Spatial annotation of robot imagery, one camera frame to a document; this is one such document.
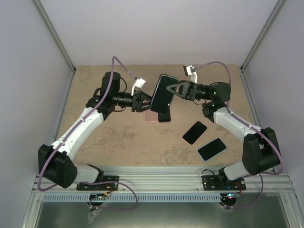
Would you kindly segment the light pink phone case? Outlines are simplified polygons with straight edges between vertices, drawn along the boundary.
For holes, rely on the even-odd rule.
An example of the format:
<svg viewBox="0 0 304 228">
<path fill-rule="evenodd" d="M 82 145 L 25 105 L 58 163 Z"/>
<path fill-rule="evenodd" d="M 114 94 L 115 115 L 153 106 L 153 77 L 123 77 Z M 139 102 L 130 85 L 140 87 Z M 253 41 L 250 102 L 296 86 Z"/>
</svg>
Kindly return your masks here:
<svg viewBox="0 0 304 228">
<path fill-rule="evenodd" d="M 147 123 L 154 123 L 158 121 L 158 114 L 156 112 L 153 112 L 151 110 L 146 110 L 144 112 L 144 119 Z"/>
</svg>

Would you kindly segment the black smartphone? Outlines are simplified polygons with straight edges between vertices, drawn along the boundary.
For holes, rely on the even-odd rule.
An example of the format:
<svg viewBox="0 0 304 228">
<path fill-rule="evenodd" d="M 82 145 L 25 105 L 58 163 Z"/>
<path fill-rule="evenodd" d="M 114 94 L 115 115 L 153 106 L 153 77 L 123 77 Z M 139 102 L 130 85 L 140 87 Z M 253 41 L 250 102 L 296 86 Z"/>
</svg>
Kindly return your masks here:
<svg viewBox="0 0 304 228">
<path fill-rule="evenodd" d="M 160 123 L 168 123 L 171 121 L 171 113 L 168 110 L 166 114 L 158 113 L 158 122 Z"/>
</svg>

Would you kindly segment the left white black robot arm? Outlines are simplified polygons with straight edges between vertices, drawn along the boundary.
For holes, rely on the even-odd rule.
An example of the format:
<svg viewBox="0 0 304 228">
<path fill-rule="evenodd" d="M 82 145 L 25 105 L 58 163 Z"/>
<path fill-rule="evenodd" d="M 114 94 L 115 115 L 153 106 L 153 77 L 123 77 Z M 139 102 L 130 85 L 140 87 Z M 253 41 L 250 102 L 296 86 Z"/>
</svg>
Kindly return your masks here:
<svg viewBox="0 0 304 228">
<path fill-rule="evenodd" d="M 39 148 L 37 185 L 40 191 L 44 191 L 41 187 L 43 178 L 62 188 L 68 188 L 73 183 L 83 183 L 94 190 L 102 188 L 104 172 L 93 165 L 74 165 L 76 153 L 93 130 L 115 111 L 116 106 L 130 107 L 133 112 L 140 113 L 149 109 L 152 100 L 151 96 L 141 91 L 144 79 L 136 78 L 129 93 L 120 91 L 121 81 L 119 73 L 105 73 L 101 87 L 94 91 L 73 125 L 50 146 L 44 144 Z"/>
</svg>

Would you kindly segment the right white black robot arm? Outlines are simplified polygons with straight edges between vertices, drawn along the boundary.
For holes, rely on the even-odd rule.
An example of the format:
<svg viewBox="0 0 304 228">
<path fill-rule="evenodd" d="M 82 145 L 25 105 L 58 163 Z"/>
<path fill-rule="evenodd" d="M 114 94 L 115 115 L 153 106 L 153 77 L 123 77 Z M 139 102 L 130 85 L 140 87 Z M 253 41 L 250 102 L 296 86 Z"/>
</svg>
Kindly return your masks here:
<svg viewBox="0 0 304 228">
<path fill-rule="evenodd" d="M 202 105 L 204 116 L 224 127 L 243 143 L 241 161 L 218 171 L 218 185 L 222 189 L 230 189 L 237 179 L 267 173 L 268 169 L 283 165 L 274 130 L 253 125 L 230 110 L 230 84 L 215 82 L 203 85 L 182 80 L 166 89 L 184 100 L 206 100 Z"/>
</svg>

